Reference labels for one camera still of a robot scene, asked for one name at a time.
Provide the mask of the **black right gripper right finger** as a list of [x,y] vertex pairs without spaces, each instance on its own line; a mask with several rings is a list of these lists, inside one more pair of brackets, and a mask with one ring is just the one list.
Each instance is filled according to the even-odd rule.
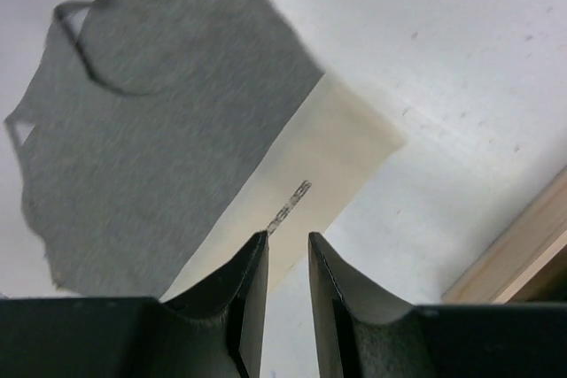
[[564,377],[566,305],[412,305],[308,237],[322,377]]

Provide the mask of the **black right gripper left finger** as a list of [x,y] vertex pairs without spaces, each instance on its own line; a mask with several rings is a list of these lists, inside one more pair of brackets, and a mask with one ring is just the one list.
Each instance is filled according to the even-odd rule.
[[3,377],[257,377],[268,236],[178,296],[1,303]]

